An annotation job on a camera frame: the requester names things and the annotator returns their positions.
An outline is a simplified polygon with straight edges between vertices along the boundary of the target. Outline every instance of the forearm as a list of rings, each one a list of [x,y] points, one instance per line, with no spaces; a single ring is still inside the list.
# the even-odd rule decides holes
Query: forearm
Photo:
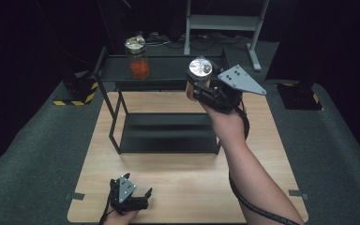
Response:
[[[291,201],[265,171],[245,141],[223,144],[230,174],[241,195],[253,205],[281,217],[303,224]],[[276,224],[241,204],[248,224]]]

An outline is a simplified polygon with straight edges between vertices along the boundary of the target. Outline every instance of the dark background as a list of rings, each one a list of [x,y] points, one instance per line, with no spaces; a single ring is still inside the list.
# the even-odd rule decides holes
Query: dark background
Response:
[[[93,67],[102,46],[120,54],[136,31],[185,33],[186,0],[128,2],[133,9],[115,0],[0,1],[0,156],[65,76]],[[194,0],[192,10],[257,15],[260,6]],[[260,40],[281,41],[268,78],[299,81],[316,68],[360,143],[360,0],[271,1]]]

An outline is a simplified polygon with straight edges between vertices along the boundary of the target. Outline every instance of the metal lid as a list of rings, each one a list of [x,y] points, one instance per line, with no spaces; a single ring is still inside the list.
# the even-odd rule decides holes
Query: metal lid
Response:
[[[189,63],[189,70],[197,76],[198,80],[204,81],[212,73],[212,63],[203,56],[199,56]]]
[[[145,51],[145,40],[142,36],[128,38],[125,41],[125,48],[128,53],[143,53]]]

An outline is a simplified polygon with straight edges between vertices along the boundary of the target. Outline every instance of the glass jar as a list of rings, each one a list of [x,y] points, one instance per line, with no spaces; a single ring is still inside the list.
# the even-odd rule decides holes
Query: glass jar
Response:
[[[146,79],[150,73],[145,40],[142,36],[128,38],[125,50],[129,60],[131,75],[134,79]]]
[[[209,86],[212,74],[212,63],[209,60],[203,56],[199,56],[189,63],[188,69],[195,75],[197,83],[206,87]],[[186,95],[190,100],[197,100],[194,98],[194,86],[190,82],[187,82]]]

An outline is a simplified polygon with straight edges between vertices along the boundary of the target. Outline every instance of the person's right hand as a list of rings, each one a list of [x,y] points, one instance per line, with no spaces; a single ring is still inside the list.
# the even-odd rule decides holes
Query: person's right hand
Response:
[[[212,119],[213,129],[223,146],[245,143],[244,122],[238,112],[232,111],[225,114],[216,112],[203,103],[201,105]]]

